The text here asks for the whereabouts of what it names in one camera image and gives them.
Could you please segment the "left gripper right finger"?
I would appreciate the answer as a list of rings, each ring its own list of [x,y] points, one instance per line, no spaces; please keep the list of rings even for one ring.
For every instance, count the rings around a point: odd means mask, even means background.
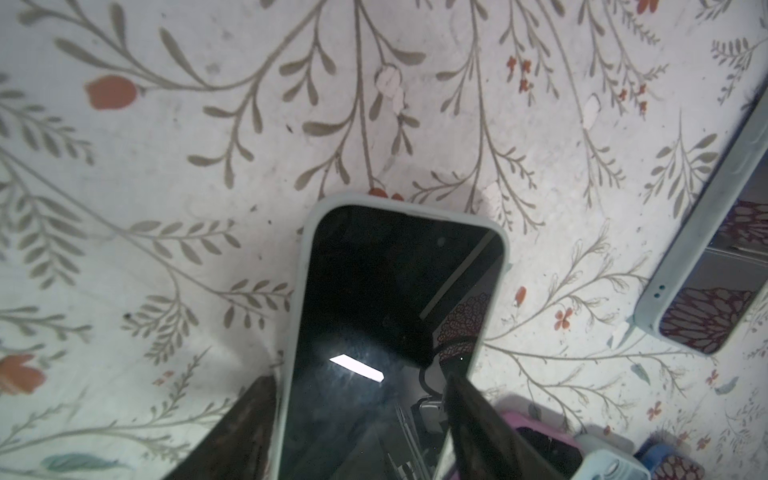
[[[563,477],[465,377],[448,377],[444,404],[461,480]]]

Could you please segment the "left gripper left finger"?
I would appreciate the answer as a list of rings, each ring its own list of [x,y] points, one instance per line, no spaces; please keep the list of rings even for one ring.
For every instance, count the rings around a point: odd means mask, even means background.
[[[166,480],[255,480],[264,476],[277,411],[277,381],[261,376]]]

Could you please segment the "black phone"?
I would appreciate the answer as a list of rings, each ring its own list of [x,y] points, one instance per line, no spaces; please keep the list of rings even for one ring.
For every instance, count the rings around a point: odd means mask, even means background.
[[[584,454],[571,435],[519,412],[504,411],[501,417],[559,474],[570,479],[577,472]]]

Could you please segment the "light blue phone case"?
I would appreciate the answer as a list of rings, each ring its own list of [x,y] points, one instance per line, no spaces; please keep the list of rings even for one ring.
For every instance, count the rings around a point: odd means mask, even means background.
[[[600,438],[580,434],[575,442],[583,453],[583,460],[571,480],[651,479],[648,469],[637,459]]]

